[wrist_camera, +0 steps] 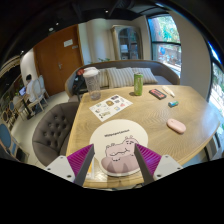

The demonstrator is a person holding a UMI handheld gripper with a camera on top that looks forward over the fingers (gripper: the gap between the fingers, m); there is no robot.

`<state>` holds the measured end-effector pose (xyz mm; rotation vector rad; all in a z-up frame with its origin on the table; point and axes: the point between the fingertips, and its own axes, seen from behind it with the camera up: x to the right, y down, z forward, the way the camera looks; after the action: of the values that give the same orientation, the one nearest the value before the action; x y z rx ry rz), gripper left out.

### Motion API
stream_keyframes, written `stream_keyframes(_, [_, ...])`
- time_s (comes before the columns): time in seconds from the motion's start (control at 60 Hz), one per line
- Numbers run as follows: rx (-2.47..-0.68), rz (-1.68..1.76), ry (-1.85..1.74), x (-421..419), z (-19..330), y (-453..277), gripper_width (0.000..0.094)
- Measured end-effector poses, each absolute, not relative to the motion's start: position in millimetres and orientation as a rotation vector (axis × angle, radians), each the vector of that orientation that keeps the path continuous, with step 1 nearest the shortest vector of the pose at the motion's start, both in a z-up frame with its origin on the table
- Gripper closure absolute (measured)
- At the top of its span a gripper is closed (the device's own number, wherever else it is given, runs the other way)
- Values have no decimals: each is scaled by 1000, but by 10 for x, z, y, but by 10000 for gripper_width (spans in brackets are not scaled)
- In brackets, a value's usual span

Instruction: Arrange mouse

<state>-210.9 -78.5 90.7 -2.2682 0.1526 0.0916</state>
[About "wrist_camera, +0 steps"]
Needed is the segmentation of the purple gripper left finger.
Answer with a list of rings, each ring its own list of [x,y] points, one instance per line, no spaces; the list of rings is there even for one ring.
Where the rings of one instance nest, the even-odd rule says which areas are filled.
[[[94,145],[91,144],[68,157],[57,157],[45,170],[78,186],[82,186],[94,154]]]

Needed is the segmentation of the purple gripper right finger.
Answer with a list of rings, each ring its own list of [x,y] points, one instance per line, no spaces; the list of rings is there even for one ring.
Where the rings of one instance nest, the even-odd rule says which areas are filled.
[[[182,166],[170,155],[159,155],[139,144],[135,145],[134,154],[145,185],[182,169]]]

